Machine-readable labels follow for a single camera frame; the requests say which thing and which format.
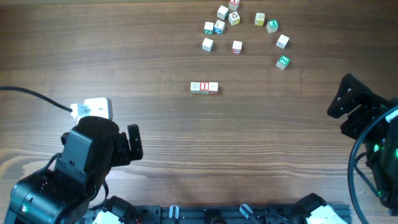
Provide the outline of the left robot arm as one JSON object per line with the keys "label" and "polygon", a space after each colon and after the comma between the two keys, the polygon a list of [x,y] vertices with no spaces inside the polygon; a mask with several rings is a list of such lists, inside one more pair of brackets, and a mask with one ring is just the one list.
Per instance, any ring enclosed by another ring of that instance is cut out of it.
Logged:
{"label": "left robot arm", "polygon": [[110,119],[86,116],[61,137],[63,152],[43,168],[18,181],[10,193],[5,223],[76,223],[87,211],[108,205],[106,198],[90,207],[113,167],[143,157],[139,127],[127,132]]}

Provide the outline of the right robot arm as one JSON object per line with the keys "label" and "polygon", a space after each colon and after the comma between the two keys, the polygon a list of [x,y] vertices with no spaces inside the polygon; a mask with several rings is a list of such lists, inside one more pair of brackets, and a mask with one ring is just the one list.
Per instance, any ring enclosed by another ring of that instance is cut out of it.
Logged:
{"label": "right robot arm", "polygon": [[384,99],[348,73],[341,79],[327,114],[335,119],[347,114],[341,133],[356,141],[349,157],[348,187],[359,219],[365,222],[354,191],[354,171],[389,209],[389,214],[396,216],[397,99]]}

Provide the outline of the wooden block red letter side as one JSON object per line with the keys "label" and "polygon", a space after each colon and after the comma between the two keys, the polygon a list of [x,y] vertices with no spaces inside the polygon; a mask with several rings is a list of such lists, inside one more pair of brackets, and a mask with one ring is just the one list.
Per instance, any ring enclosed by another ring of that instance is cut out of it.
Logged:
{"label": "wooden block red letter side", "polygon": [[218,94],[218,82],[209,82],[209,94],[210,95]]}

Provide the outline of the wooden block red letter I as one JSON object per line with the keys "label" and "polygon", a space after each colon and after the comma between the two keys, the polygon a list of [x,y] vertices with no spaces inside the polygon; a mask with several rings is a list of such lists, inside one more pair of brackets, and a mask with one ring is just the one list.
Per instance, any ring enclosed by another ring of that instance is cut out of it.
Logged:
{"label": "wooden block red letter I", "polygon": [[209,82],[200,82],[200,94],[207,95],[210,92]]}

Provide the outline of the wooden block blue side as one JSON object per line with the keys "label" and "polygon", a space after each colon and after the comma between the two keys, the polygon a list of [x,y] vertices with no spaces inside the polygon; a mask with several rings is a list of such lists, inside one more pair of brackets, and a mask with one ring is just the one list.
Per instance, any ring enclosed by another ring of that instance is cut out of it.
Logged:
{"label": "wooden block blue side", "polygon": [[200,82],[191,82],[190,83],[190,93],[191,94],[200,94]]}

